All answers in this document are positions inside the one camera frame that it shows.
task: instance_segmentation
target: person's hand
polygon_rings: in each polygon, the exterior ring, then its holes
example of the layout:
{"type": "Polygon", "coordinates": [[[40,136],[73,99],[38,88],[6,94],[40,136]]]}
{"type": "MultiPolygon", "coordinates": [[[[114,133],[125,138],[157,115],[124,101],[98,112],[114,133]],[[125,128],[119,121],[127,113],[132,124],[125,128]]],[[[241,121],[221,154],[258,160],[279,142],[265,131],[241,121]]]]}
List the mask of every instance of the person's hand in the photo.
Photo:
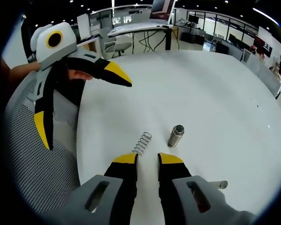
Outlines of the person's hand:
{"type": "Polygon", "coordinates": [[[89,81],[91,79],[93,79],[93,77],[87,73],[84,73],[82,71],[79,70],[73,70],[73,69],[69,69],[68,70],[68,75],[69,75],[69,79],[83,79],[86,81],[89,81]]]}

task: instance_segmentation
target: black ceiling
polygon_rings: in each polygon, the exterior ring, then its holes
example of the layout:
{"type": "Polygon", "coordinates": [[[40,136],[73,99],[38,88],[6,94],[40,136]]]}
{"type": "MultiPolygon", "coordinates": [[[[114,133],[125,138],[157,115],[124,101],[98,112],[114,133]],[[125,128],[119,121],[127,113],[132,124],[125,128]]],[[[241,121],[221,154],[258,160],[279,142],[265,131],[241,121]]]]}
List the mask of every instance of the black ceiling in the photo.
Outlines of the black ceiling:
{"type": "MultiPolygon", "coordinates": [[[[198,9],[230,15],[246,21],[256,27],[268,27],[269,32],[281,42],[281,0],[179,0],[176,8],[198,9]],[[253,11],[257,8],[275,19],[280,26],[253,11]]],[[[44,26],[51,21],[60,23],[66,20],[75,23],[77,16],[111,7],[111,0],[28,0],[29,6],[24,10],[25,23],[29,27],[35,24],[44,26]]],[[[130,4],[152,4],[153,0],[115,0],[115,6],[130,4]]]]}

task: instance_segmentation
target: office chair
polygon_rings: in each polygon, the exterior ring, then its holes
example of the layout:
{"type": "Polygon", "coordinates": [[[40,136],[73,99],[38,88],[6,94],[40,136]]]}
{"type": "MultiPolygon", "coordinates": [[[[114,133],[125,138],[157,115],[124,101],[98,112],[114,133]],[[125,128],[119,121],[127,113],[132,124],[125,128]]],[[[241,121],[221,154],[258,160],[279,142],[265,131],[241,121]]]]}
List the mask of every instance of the office chair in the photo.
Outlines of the office chair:
{"type": "Polygon", "coordinates": [[[48,150],[34,123],[36,72],[20,83],[4,112],[5,148],[20,193],[36,212],[58,210],[80,186],[76,161],[78,107],[54,92],[53,150],[48,150]]]}
{"type": "Polygon", "coordinates": [[[211,40],[211,43],[216,45],[218,42],[219,42],[219,39],[218,39],[216,33],[214,33],[214,36],[213,36],[213,39],[211,40]]]}
{"type": "Polygon", "coordinates": [[[222,39],[222,40],[225,39],[225,37],[224,37],[223,35],[220,35],[220,34],[218,34],[217,37],[218,37],[219,39],[222,39]]]}
{"type": "Polygon", "coordinates": [[[115,53],[118,53],[118,56],[121,56],[121,53],[132,46],[132,42],[121,43],[117,42],[116,37],[108,37],[108,33],[111,31],[111,28],[105,27],[100,29],[100,35],[103,39],[103,54],[106,58],[106,53],[112,53],[112,58],[115,53]]]}

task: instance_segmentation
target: white round table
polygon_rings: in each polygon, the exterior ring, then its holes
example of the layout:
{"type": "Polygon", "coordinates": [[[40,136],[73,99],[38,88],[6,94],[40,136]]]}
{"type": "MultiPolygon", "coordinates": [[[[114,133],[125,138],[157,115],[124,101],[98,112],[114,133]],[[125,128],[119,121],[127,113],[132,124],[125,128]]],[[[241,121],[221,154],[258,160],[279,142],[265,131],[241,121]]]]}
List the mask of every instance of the white round table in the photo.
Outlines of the white round table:
{"type": "Polygon", "coordinates": [[[182,158],[192,175],[227,180],[236,210],[260,213],[281,187],[281,110],[267,87],[231,56],[199,51],[151,52],[114,59],[133,86],[86,82],[77,127],[81,184],[104,174],[152,134],[139,158],[131,224],[164,224],[157,153],[182,158]],[[185,134],[167,147],[172,128],[185,134]]]}

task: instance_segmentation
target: coil spring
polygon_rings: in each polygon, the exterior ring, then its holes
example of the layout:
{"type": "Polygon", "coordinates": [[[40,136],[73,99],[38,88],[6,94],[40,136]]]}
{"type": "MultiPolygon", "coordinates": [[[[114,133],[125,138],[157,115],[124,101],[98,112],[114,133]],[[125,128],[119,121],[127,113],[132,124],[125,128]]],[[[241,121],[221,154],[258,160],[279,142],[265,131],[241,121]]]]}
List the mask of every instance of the coil spring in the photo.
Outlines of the coil spring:
{"type": "Polygon", "coordinates": [[[140,156],[143,155],[151,139],[152,135],[148,132],[144,132],[140,140],[137,142],[134,149],[132,150],[132,153],[139,154],[140,156]]]}
{"type": "Polygon", "coordinates": [[[168,140],[168,146],[174,148],[184,134],[184,127],[182,125],[177,125],[173,128],[170,138],[168,140]]]}

